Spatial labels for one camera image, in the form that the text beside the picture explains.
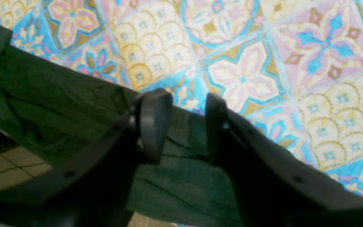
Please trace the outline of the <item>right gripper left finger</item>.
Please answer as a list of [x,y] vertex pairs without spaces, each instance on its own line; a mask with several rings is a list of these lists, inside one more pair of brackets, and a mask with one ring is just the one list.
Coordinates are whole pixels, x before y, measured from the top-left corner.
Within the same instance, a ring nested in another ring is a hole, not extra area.
[[0,190],[0,227],[126,227],[137,167],[159,164],[170,127],[172,95],[141,93],[86,149],[51,171]]

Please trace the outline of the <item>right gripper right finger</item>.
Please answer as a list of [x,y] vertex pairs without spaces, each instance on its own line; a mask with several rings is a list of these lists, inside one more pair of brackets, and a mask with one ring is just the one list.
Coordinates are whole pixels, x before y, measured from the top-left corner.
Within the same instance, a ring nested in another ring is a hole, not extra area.
[[363,197],[269,140],[217,94],[206,97],[209,162],[231,179],[245,227],[363,227]]

